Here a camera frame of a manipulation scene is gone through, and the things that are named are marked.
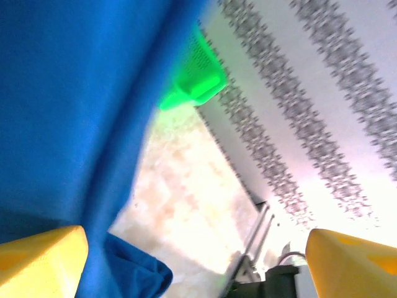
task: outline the green plastic object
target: green plastic object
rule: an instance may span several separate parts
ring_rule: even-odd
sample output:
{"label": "green plastic object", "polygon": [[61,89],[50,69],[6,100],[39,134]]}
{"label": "green plastic object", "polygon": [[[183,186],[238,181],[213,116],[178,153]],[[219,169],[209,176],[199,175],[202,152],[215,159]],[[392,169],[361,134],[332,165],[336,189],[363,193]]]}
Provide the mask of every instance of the green plastic object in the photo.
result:
{"label": "green plastic object", "polygon": [[159,108],[162,110],[169,110],[186,102],[200,106],[227,84],[226,74],[200,29],[194,30],[183,57],[180,67],[172,77],[171,87],[160,103]]}

